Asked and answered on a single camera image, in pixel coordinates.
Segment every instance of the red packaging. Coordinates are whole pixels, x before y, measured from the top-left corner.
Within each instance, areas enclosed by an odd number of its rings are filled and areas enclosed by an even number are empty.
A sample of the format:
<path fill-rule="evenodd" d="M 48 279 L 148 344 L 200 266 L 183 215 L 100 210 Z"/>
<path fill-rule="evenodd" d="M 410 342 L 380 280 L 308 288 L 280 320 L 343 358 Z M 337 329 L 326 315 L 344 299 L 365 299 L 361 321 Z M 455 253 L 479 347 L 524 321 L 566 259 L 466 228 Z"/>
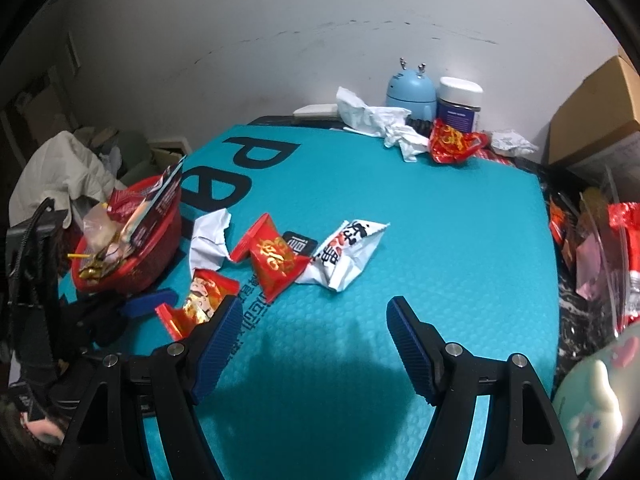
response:
<path fill-rule="evenodd" d="M 128 189 L 113 189 L 107 202 L 107 215 L 114 222 L 124 224 L 145 199 L 146 192 L 130 191 Z"/>
<path fill-rule="evenodd" d="M 267 303 L 275 300 L 277 295 L 302 274 L 311 261 L 310 257 L 296 254 L 287 245 L 268 213 L 260 216 L 249 228 L 231 251 L 229 259 L 237 263 L 248 254 L 251 254 Z"/>
<path fill-rule="evenodd" d="M 626 229 L 629 270 L 640 272 L 640 203 L 609 204 L 609 225 Z"/>
<path fill-rule="evenodd" d="M 433 121 L 433 130 L 429 137 L 431 156 L 441 164 L 463 162 L 488 143 L 487 134 L 463 134 L 441 119 Z"/>
<path fill-rule="evenodd" d="M 224 300 L 236 296 L 240 283 L 215 270 L 196 269 L 189 293 L 182 308 L 172 308 L 166 303 L 156 307 L 156 314 L 174 341 L 187 337 L 193 327 L 207 322 Z"/>

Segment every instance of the white cloth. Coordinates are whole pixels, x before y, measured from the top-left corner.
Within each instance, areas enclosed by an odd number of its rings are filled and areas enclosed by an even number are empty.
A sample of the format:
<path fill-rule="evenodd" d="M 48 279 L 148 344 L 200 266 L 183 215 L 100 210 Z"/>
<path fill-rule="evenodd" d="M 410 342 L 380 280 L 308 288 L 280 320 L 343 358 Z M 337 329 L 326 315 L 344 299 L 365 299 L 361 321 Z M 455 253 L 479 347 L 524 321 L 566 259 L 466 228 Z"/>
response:
<path fill-rule="evenodd" d="M 429 139 L 404 124 L 411 113 L 406 108 L 367 106 L 351 90 L 338 88 L 335 95 L 340 118 L 349 127 L 345 131 L 367 137 L 385 139 L 385 146 L 398 145 L 405 162 L 416 162 L 415 156 L 429 151 Z"/>
<path fill-rule="evenodd" d="M 66 209 L 63 227 L 71 224 L 71 200 L 81 195 L 106 202 L 113 188 L 125 189 L 73 134 L 60 132 L 40 146 L 22 171 L 9 199 L 9 224 L 30 218 L 46 198 Z"/>
<path fill-rule="evenodd" d="M 191 277 L 196 269 L 218 270 L 229 257 L 225 242 L 225 229 L 229 222 L 231 214 L 221 209 L 201 216 L 193 223 L 189 249 Z"/>

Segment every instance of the crumpled paper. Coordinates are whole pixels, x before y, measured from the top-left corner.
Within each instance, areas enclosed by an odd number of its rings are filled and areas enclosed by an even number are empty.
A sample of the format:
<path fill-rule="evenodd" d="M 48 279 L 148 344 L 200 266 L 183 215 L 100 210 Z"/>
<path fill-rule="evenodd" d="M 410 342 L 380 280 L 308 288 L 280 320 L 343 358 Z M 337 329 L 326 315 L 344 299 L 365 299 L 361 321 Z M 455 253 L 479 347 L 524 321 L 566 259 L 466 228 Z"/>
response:
<path fill-rule="evenodd" d="M 429 151 L 429 139 L 405 123 L 411 114 L 406 108 L 367 106 L 352 91 L 338 88 L 335 96 L 345 131 L 385 139 L 385 147 L 398 145 L 405 162 L 416 162 L 415 156 Z"/>
<path fill-rule="evenodd" d="M 514 130 L 489 132 L 491 149 L 498 155 L 523 156 L 535 153 L 538 147 Z"/>
<path fill-rule="evenodd" d="M 196 269 L 218 270 L 229 257 L 226 248 L 225 229 L 229 227 L 231 214 L 226 209 L 201 216 L 193 223 L 189 270 L 191 277 Z"/>
<path fill-rule="evenodd" d="M 364 270 L 389 224 L 346 220 L 316 250 L 296 283 L 317 283 L 341 292 Z"/>

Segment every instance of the white candy wrapper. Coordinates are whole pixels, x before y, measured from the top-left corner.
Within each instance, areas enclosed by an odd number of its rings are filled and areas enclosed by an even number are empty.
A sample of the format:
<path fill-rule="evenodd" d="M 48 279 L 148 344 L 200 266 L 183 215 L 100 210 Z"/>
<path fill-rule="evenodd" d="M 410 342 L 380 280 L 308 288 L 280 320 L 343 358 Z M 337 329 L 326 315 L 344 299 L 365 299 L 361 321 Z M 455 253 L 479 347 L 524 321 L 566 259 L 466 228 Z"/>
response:
<path fill-rule="evenodd" d="M 530 155 L 538 150 L 532 144 L 514 130 L 500 130 L 489 132 L 491 137 L 491 149 L 498 155 L 503 156 L 523 156 Z"/>
<path fill-rule="evenodd" d="M 318 283 L 341 292 L 364 270 L 389 224 L 344 221 L 316 250 L 296 283 Z"/>
<path fill-rule="evenodd" d="M 226 248 L 225 229 L 229 227 L 231 214 L 220 209 L 201 216 L 193 223 L 189 270 L 191 277 L 196 269 L 218 270 L 229 257 Z"/>
<path fill-rule="evenodd" d="M 429 139 L 404 124 L 410 110 L 367 106 L 351 90 L 342 87 L 338 88 L 335 99 L 340 118 L 349 126 L 345 131 L 385 139 L 387 148 L 398 145 L 405 162 L 416 162 L 416 155 L 429 151 Z"/>

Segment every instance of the snack bag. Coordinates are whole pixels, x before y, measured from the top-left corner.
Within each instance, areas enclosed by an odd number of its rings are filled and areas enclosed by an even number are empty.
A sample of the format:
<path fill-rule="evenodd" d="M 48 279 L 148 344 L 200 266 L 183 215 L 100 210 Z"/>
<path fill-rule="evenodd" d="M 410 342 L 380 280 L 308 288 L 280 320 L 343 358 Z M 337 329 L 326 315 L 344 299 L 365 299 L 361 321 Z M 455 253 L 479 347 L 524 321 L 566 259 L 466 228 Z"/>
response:
<path fill-rule="evenodd" d="M 463 162 L 489 143 L 487 134 L 463 134 L 441 119 L 433 121 L 429 146 L 433 160 L 440 164 Z"/>
<path fill-rule="evenodd" d="M 225 296 L 235 296 L 240 291 L 236 280 L 222 276 L 215 270 L 196 269 L 182 308 L 171 308 L 166 303 L 156 307 L 156 314 L 174 341 L 187 337 L 193 327 L 205 323 Z"/>
<path fill-rule="evenodd" d="M 296 254 L 287 245 L 268 213 L 249 228 L 231 251 L 229 259 L 238 263 L 249 254 L 267 303 L 293 283 L 311 260 Z"/>
<path fill-rule="evenodd" d="M 341 292 L 362 273 L 388 226 L 367 220 L 342 222 L 296 283 L 317 283 Z"/>

